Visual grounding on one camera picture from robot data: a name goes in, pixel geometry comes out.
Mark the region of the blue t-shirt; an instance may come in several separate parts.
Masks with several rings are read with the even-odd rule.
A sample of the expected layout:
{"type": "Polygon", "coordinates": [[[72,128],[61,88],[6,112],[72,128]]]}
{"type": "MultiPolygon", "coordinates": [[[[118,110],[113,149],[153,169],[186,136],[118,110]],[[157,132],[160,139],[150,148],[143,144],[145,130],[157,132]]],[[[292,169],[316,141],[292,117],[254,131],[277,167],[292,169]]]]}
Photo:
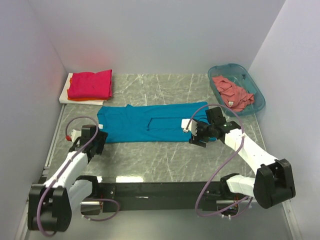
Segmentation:
{"type": "Polygon", "coordinates": [[[97,113],[107,143],[188,142],[183,119],[207,105],[207,102],[149,105],[103,106],[97,113]]]}

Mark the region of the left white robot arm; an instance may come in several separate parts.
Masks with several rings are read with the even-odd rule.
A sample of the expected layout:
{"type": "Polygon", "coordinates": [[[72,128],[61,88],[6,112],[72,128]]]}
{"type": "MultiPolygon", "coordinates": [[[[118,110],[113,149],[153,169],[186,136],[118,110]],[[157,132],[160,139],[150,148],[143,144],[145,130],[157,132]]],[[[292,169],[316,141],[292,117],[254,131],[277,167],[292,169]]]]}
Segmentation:
{"type": "Polygon", "coordinates": [[[68,150],[65,161],[43,184],[30,189],[27,227],[31,231],[65,232],[72,213],[82,201],[96,200],[100,195],[98,178],[82,175],[90,160],[101,155],[108,133],[92,124],[83,125],[81,134],[68,150]]]}

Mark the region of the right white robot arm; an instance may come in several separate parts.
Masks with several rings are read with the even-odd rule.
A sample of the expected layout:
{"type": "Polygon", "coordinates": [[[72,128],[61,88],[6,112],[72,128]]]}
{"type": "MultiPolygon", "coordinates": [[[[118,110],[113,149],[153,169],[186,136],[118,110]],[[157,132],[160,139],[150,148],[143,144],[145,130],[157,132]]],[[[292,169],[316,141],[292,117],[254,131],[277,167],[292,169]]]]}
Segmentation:
{"type": "Polygon", "coordinates": [[[206,147],[211,138],[220,140],[238,154],[254,172],[254,177],[238,173],[220,180],[218,193],[230,200],[236,194],[254,198],[268,209],[296,196],[292,166],[286,159],[277,159],[256,144],[235,121],[227,121],[219,106],[206,110],[207,121],[194,118],[181,121],[183,132],[191,133],[189,143],[206,147]]]}

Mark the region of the salmon pink t-shirt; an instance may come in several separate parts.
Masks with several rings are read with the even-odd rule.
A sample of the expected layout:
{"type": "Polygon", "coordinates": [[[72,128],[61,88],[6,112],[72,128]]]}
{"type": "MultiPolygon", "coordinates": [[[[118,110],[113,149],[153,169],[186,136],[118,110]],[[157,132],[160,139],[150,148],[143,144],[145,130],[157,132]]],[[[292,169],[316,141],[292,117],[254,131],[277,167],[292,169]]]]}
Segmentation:
{"type": "Polygon", "coordinates": [[[254,94],[248,93],[222,75],[213,77],[212,81],[225,105],[235,112],[241,112],[255,102],[254,94]]]}

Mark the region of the teal plastic basket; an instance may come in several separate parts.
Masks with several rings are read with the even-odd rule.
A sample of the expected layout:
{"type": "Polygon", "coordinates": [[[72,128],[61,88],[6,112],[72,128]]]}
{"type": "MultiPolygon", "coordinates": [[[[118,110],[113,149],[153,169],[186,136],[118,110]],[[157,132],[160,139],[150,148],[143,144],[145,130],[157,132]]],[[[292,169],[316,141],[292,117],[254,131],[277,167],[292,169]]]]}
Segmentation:
{"type": "Polygon", "coordinates": [[[261,111],[266,101],[248,71],[239,64],[229,63],[213,66],[208,70],[210,87],[218,103],[228,109],[228,116],[248,116],[261,111]]]}

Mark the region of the folded white t-shirt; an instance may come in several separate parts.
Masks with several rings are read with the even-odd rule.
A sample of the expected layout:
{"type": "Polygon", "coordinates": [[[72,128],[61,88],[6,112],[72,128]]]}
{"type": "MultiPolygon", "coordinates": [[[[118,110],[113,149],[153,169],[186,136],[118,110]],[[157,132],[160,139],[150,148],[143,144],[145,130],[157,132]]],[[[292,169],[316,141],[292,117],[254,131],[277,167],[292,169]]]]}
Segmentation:
{"type": "Polygon", "coordinates": [[[102,106],[104,101],[103,100],[85,100],[85,101],[74,101],[68,99],[67,90],[70,87],[70,80],[73,76],[73,73],[69,73],[62,89],[62,92],[58,98],[61,104],[78,104],[78,105],[93,105],[93,106],[102,106]]]}

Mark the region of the folded magenta t-shirt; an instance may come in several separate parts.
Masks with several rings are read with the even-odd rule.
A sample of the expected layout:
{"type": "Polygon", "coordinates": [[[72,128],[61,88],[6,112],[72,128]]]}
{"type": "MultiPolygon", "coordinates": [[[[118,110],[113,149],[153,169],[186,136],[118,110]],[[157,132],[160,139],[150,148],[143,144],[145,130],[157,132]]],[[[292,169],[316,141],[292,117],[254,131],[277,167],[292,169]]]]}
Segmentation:
{"type": "Polygon", "coordinates": [[[98,98],[109,99],[112,97],[112,70],[97,73],[73,73],[72,85],[68,89],[70,98],[98,98]]]}

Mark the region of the black base beam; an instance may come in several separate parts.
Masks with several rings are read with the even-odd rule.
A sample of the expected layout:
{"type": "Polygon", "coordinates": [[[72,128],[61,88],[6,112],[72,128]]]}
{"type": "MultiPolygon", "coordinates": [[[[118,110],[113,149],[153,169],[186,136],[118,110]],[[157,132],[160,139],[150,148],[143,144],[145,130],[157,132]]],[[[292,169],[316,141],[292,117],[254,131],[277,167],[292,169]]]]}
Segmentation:
{"type": "MultiPolygon", "coordinates": [[[[86,202],[97,199],[115,200],[121,211],[140,210],[189,210],[194,209],[204,181],[195,182],[128,182],[100,183],[96,195],[86,202]]],[[[218,201],[240,200],[244,195],[223,188],[220,181],[212,181],[199,202],[199,209],[216,211],[218,201]]]]}

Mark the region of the aluminium frame rail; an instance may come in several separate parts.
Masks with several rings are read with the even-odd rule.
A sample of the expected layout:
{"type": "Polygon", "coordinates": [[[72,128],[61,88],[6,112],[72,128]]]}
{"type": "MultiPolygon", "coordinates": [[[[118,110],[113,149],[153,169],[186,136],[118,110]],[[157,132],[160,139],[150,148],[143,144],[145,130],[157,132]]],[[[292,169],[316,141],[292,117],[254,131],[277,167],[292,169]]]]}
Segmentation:
{"type": "Polygon", "coordinates": [[[234,218],[239,204],[256,201],[269,209],[295,197],[292,166],[257,145],[241,120],[227,121],[232,110],[205,102],[153,106],[102,107],[93,124],[73,135],[65,161],[51,178],[31,187],[26,226],[46,237],[65,232],[75,210],[88,206],[82,216],[96,220],[99,213],[112,217],[121,211],[189,210],[197,215],[234,218]],[[207,182],[117,182],[103,183],[82,175],[92,158],[101,155],[107,143],[183,142],[205,147],[219,140],[240,156],[254,177],[239,173],[207,182]]]}

